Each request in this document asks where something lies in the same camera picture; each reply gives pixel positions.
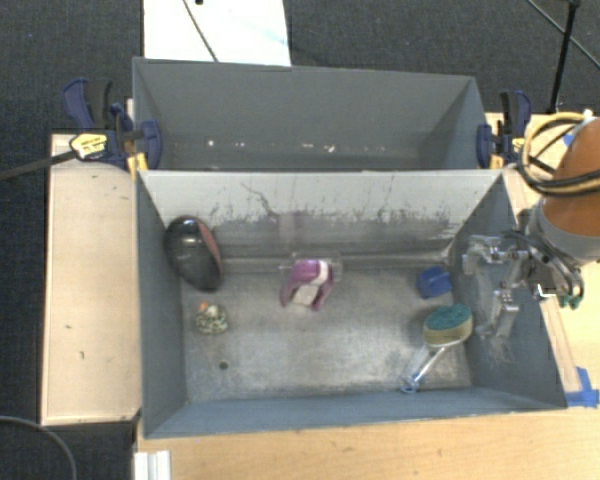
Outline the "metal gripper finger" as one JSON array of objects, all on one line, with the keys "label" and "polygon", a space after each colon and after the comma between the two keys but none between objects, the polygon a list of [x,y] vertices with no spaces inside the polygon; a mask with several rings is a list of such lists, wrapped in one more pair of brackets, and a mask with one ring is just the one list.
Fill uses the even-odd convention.
[{"label": "metal gripper finger", "polygon": [[501,249],[501,238],[495,236],[471,235],[468,247],[462,255],[462,270],[465,274],[474,274],[480,262],[501,264],[505,252]]},{"label": "metal gripper finger", "polygon": [[481,337],[507,339],[519,312],[520,306],[510,290],[494,290],[476,332]]}]

